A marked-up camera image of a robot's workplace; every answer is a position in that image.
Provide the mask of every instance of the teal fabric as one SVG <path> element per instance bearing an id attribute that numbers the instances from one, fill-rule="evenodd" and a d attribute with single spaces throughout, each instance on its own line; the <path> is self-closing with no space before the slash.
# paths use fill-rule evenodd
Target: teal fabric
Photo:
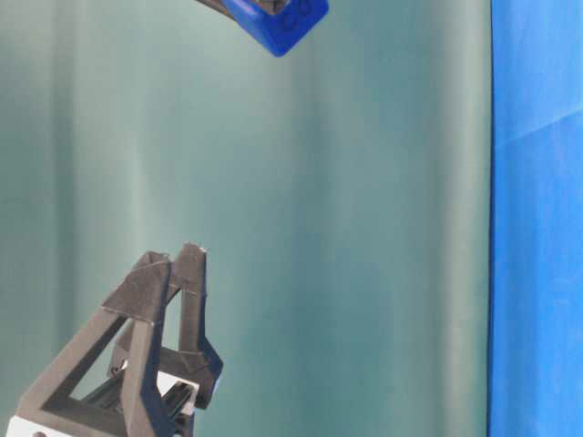
<path id="1" fill-rule="evenodd" d="M 199 435 L 485 435 L 489 2 L 331 7 L 275 59 L 186 0 L 0 2 L 3 420 L 191 240 L 226 363 Z"/>

